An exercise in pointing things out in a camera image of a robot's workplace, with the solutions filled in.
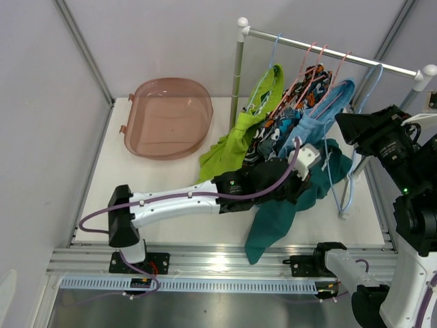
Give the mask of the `teal green shorts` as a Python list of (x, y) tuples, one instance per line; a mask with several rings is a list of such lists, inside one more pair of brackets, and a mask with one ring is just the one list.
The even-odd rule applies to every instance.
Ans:
[(315, 206), (327, 196), (331, 185), (343, 180), (349, 172), (352, 159), (343, 154), (334, 139), (319, 141), (314, 146), (322, 160), (311, 169), (310, 188), (295, 204), (273, 200), (262, 204), (256, 212), (244, 245), (249, 264), (256, 264), (267, 248), (289, 232), (297, 212)]

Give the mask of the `light blue shorts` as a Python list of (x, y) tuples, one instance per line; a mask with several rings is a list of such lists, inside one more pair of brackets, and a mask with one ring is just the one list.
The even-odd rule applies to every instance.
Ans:
[(335, 122), (335, 116), (341, 113), (351, 101), (355, 93), (354, 79), (344, 79), (330, 89), (327, 95), (312, 109), (305, 109), (296, 127), (287, 136), (279, 148), (277, 156), (287, 158), (295, 149), (295, 138), (300, 144), (316, 144), (324, 137)]

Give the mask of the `pink translucent plastic basin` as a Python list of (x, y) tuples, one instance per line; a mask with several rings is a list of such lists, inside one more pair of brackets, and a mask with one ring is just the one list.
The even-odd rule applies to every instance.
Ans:
[(202, 84), (177, 77), (152, 79), (128, 100), (128, 121), (119, 131), (133, 155), (169, 161), (186, 157), (203, 145), (214, 110)]

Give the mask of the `metal clothes rack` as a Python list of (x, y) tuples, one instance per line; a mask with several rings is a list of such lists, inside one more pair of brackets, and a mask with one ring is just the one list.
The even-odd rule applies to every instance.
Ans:
[[(392, 43), (396, 39), (397, 34), (399, 34), (398, 32), (400, 31), (401, 27), (403, 27), (404, 20), (406, 20), (406, 16), (405, 17), (399, 16), (395, 19), (395, 22), (392, 24), (392, 27), (389, 29), (389, 32), (387, 33), (384, 42), (382, 43), (382, 46), (379, 48), (377, 52), (376, 57), (378, 59), (382, 59), (386, 55), (386, 53), (390, 50), (390, 47), (392, 46)], [(239, 115), (238, 100), (239, 100), (239, 92), (240, 92), (240, 75), (242, 70), (242, 58), (243, 58), (244, 42), (246, 40), (246, 37), (251, 36), (254, 38), (259, 38), (262, 40), (274, 42), (272, 56), (270, 58), (271, 63), (269, 64), (268, 69), (270, 69), (270, 66), (273, 63), (277, 44), (283, 44), (304, 51), (306, 51), (310, 47), (310, 44), (301, 41), (284, 38), (282, 36), (274, 35), (264, 31), (258, 31), (249, 25), (249, 20), (245, 17), (238, 18), (237, 26), (238, 26), (238, 33), (237, 33), (238, 36), (237, 36), (236, 58), (235, 58), (235, 65), (234, 65), (234, 77), (233, 77), (232, 95), (231, 95), (229, 131), (235, 126), (237, 117)], [(320, 50), (321, 47), (315, 45), (315, 47), (311, 50), (310, 53), (319, 53)], [(346, 53), (342, 53), (327, 48), (323, 52), (322, 56), (338, 59), (341, 61), (341, 59), (345, 54)], [(409, 93), (407, 94), (407, 96), (404, 98), (403, 102), (400, 105), (402, 109), (407, 109), (410, 106), (410, 104), (413, 102), (413, 100), (419, 95), (419, 93), (422, 92), (425, 89), (425, 87), (428, 86), (429, 82), (434, 77), (436, 77), (436, 65), (434, 64), (428, 64), (419, 70), (408, 70), (406, 68), (400, 68), (397, 66), (383, 63), (376, 59), (365, 59), (363, 57), (359, 57), (353, 54), (347, 56), (345, 62), (363, 66), (369, 69), (373, 68), (378, 64), (382, 64), (384, 68), (383, 72), (390, 72), (392, 74), (411, 78), (414, 81), (414, 83), (412, 85), (412, 89), (409, 91)], [(370, 83), (364, 82), (363, 79), (363, 81), (359, 86), (358, 96), (356, 96), (358, 98), (356, 98), (356, 101), (354, 100), (355, 101), (354, 104), (362, 100), (363, 96), (361, 96), (361, 94), (363, 93), (363, 88), (369, 87), (369, 85)], [(359, 177), (359, 175), (365, 169), (369, 161), (370, 161), (369, 157), (361, 158), (361, 161), (356, 165), (356, 169), (354, 170), (354, 181)], [(349, 215), (349, 211), (350, 209), (348, 209), (347, 213), (344, 216), (342, 217), (339, 216), (339, 218), (347, 219)]]

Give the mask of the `lime green shorts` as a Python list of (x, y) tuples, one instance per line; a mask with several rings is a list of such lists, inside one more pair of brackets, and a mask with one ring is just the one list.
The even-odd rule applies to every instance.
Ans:
[(279, 104), (283, 89), (283, 67), (274, 64), (251, 92), (246, 109), (239, 113), (236, 125), (199, 157), (200, 172), (197, 182), (211, 180), (215, 176), (242, 167), (257, 127)]

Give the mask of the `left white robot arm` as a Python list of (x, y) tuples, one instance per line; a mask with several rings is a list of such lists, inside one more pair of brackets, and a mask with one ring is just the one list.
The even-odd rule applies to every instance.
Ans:
[(108, 203), (109, 245), (121, 249), (131, 272), (141, 273), (148, 256), (139, 228), (184, 215), (246, 212), (270, 200), (295, 204), (311, 185), (309, 175), (309, 165), (300, 160), (273, 159), (167, 193), (133, 193), (119, 185)]

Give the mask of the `pink hanger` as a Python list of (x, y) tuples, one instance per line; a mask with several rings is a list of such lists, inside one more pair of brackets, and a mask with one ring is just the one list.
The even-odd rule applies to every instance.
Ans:
[(315, 71), (318, 69), (319, 61), (320, 61), (320, 59), (321, 59), (321, 57), (322, 57), (323, 52), (324, 52), (327, 48), (328, 48), (328, 44), (325, 44), (325, 45), (321, 48), (321, 50), (320, 50), (320, 52), (319, 52), (318, 59), (317, 59), (315, 65), (314, 65), (311, 69), (304, 71), (304, 72), (305, 72), (305, 75), (308, 74), (309, 72), (311, 73), (311, 78), (310, 78), (310, 80), (309, 80), (309, 82), (308, 82), (309, 85), (307, 86), (307, 89), (309, 88), (309, 86), (311, 85), (311, 83), (315, 80), (315, 79), (314, 79)]
[(277, 111), (279, 110), (280, 105), (287, 99), (287, 97), (290, 95), (291, 91), (293, 90), (295, 84), (299, 81), (299, 79), (305, 75), (304, 72), (304, 68), (305, 68), (305, 62), (309, 56), (309, 53), (311, 52), (312, 48), (317, 45), (317, 42), (313, 42), (311, 44), (311, 46), (307, 49), (307, 51), (305, 52), (305, 55), (303, 57), (301, 66), (300, 66), (300, 70), (299, 73), (297, 75), (297, 77), (294, 79), (293, 83), (289, 86), (289, 88), (286, 90), (286, 92), (284, 93), (282, 99), (279, 101), (279, 104), (276, 106), (276, 108), (274, 109), (274, 111), (272, 111), (269, 115), (269, 118), (273, 118), (274, 115), (277, 113)]
[(344, 63), (344, 61), (346, 60), (347, 56), (349, 56), (349, 55), (351, 55), (351, 54), (352, 54), (352, 51), (348, 51), (348, 52), (343, 56), (343, 58), (342, 58), (341, 61), (339, 62), (339, 65), (337, 66), (337, 69), (336, 69), (336, 71), (335, 71), (334, 77), (332, 78), (331, 83), (330, 83), (330, 85), (328, 86), (328, 89), (327, 89), (325, 95), (323, 95), (323, 97), (322, 97), (321, 100), (316, 104), (316, 106), (315, 106), (314, 108), (312, 108), (311, 112), (309, 113), (309, 117), (311, 117), (311, 116), (314, 114), (314, 112), (318, 109), (318, 107), (323, 103), (323, 101), (326, 99), (326, 97), (327, 97), (327, 96), (329, 95), (329, 93), (332, 91), (332, 89), (333, 89), (334, 86), (335, 86), (335, 82), (336, 82), (336, 80), (337, 80), (337, 76), (338, 76), (338, 74), (339, 74), (339, 71), (340, 71), (340, 69), (341, 69), (341, 67), (342, 67), (342, 65), (343, 65), (343, 63)]

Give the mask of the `orange blue patterned shorts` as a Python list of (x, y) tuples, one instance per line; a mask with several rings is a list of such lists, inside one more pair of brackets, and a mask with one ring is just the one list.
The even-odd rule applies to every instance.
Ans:
[(277, 156), (279, 148), (283, 145), (292, 129), (299, 123), (304, 110), (314, 108), (325, 95), (331, 83), (332, 75), (333, 73), (326, 70), (323, 64), (318, 64), (314, 76), (315, 80), (308, 89), (308, 82), (311, 78), (310, 72), (297, 82), (274, 117), (269, 118), (270, 114), (268, 114), (266, 119), (257, 127), (255, 136), (242, 161), (243, 167), (254, 166)]

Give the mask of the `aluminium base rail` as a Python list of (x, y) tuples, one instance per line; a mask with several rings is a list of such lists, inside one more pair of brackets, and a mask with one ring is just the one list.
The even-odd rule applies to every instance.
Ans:
[[(273, 247), (267, 249), (259, 262), (250, 265), (243, 247), (237, 246), (147, 246), (150, 252), (170, 254), (169, 275), (174, 277), (219, 277), (231, 279), (290, 276), (283, 261), (294, 255), (311, 255), (312, 247)], [(397, 252), (392, 244), (381, 248), (349, 248), (354, 259), (369, 263), (369, 272), (383, 278), (392, 276)], [(53, 251), (46, 273), (49, 275), (106, 275), (113, 250), (106, 245), (72, 245)]]

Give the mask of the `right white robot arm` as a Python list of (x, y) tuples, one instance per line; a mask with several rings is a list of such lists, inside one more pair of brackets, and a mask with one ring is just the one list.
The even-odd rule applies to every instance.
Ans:
[(351, 294), (361, 327), (430, 327), (436, 303), (436, 138), (419, 145), (436, 114), (410, 115), (392, 105), (335, 117), (345, 142), (376, 157), (401, 192), (394, 204), (397, 264), (390, 285), (362, 270), (341, 243), (318, 243), (311, 266), (332, 273)]

